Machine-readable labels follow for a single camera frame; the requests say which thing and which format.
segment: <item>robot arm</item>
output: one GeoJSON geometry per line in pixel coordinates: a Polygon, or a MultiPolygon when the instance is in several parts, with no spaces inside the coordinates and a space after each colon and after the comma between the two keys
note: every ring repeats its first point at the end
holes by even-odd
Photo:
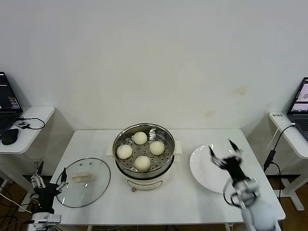
{"type": "MultiPolygon", "coordinates": [[[[232,141],[229,140],[229,142],[236,153],[241,152],[232,141]]],[[[226,198],[225,200],[228,204],[241,209],[247,229],[249,231],[281,231],[274,215],[275,211],[260,196],[257,180],[250,179],[243,173],[240,167],[242,159],[235,155],[219,159],[211,147],[209,149],[211,161],[219,168],[227,170],[231,176],[235,192],[231,194],[231,203],[226,198]]]]}
{"type": "Polygon", "coordinates": [[[53,231],[54,226],[61,222],[61,215],[55,215],[52,208],[54,197],[62,192],[62,188],[67,185],[66,169],[64,168],[61,176],[60,185],[48,183],[44,184],[40,176],[43,169],[42,162],[35,175],[31,177],[31,183],[34,188],[33,197],[36,195],[38,208],[33,212],[30,221],[27,221],[27,231],[53,231]]]}

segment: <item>white table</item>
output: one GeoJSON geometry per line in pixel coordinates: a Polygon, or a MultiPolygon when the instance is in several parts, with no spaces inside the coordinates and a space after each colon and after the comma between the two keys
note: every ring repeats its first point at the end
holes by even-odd
{"type": "Polygon", "coordinates": [[[96,157],[104,160],[111,172],[105,193],[93,204],[68,208],[54,200],[56,214],[62,215],[63,225],[154,225],[154,224],[213,224],[243,222],[241,212],[225,203],[222,194],[203,188],[193,177],[189,158],[202,144],[231,139],[244,151],[243,171],[259,181],[262,198],[271,204],[278,219],[285,213],[279,204],[263,170],[245,136],[239,129],[170,130],[181,141],[183,155],[172,166],[170,179],[152,191],[132,192],[116,168],[113,156],[106,149],[119,130],[76,131],[51,179],[56,182],[64,167],[72,162],[96,157]]]}
{"type": "MultiPolygon", "coordinates": [[[[49,120],[51,115],[54,112],[54,107],[51,106],[30,106],[23,107],[23,116],[24,118],[32,118],[37,117],[43,120],[45,123],[49,120]]],[[[27,120],[27,122],[33,128],[39,128],[42,126],[42,122],[31,119],[27,120]]],[[[29,199],[29,195],[33,192],[32,185],[29,181],[27,181],[22,173],[18,170],[14,162],[9,158],[9,155],[12,154],[22,154],[28,150],[34,139],[40,133],[41,130],[31,130],[31,129],[21,129],[19,128],[18,138],[15,143],[10,145],[3,145],[0,142],[0,171],[4,173],[10,180],[15,181],[22,188],[24,188],[28,195],[27,199],[23,201],[23,204],[27,203],[29,199]]]]}
{"type": "MultiPolygon", "coordinates": [[[[271,112],[269,114],[270,119],[276,125],[276,127],[282,126],[285,129],[285,124],[291,123],[288,116],[282,112],[271,112]]],[[[308,159],[308,141],[298,131],[297,128],[288,128],[283,132],[283,136],[290,144],[294,152],[302,159],[308,159]]],[[[291,184],[288,179],[282,179],[282,183],[285,188],[281,191],[281,197],[290,197],[297,211],[305,210],[300,199],[296,195],[295,191],[308,182],[308,171],[296,178],[291,184]]],[[[279,190],[275,190],[276,195],[279,195],[279,190]]]]}

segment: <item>white plate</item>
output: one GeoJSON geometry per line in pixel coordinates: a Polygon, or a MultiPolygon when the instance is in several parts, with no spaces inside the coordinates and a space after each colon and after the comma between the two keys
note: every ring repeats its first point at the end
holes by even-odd
{"type": "MultiPolygon", "coordinates": [[[[234,155],[232,147],[229,145],[210,144],[215,155],[219,158],[234,155]]],[[[211,162],[208,145],[198,147],[191,155],[190,168],[196,180],[205,188],[216,193],[222,193],[223,187],[230,178],[226,170],[220,169],[211,162]]]]}

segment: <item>electric steamer pot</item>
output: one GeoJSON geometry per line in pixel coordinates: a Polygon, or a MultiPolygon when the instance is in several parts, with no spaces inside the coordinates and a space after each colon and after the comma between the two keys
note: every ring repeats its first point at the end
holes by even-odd
{"type": "Polygon", "coordinates": [[[171,133],[162,126],[155,124],[136,124],[123,130],[115,139],[113,144],[113,155],[117,168],[124,175],[125,181],[135,189],[149,190],[161,186],[168,179],[168,170],[170,170],[174,161],[175,142],[171,133]],[[148,141],[143,145],[137,145],[133,141],[136,132],[142,131],[148,141]],[[153,155],[150,152],[150,144],[154,141],[161,141],[165,145],[165,151],[161,155],[153,155]],[[116,155],[119,146],[127,144],[133,152],[128,159],[120,159],[116,155]],[[138,156],[147,156],[151,160],[149,170],[141,172],[135,166],[135,160],[138,156]]]}

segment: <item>steamed bun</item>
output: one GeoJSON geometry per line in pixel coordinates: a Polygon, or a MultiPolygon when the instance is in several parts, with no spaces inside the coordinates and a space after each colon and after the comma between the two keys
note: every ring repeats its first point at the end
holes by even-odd
{"type": "Polygon", "coordinates": [[[120,159],[127,159],[131,156],[132,152],[133,152],[133,150],[129,145],[123,144],[123,145],[121,145],[120,147],[117,148],[116,155],[120,159]]]}
{"type": "Polygon", "coordinates": [[[150,144],[150,152],[153,155],[161,155],[165,150],[165,145],[161,141],[154,141],[150,144]]]}
{"type": "Polygon", "coordinates": [[[142,155],[136,158],[135,168],[138,171],[143,172],[149,170],[150,167],[151,167],[151,160],[147,156],[142,155]]]}
{"type": "Polygon", "coordinates": [[[134,135],[134,142],[138,145],[145,144],[148,141],[148,137],[142,131],[136,132],[134,135]]]}

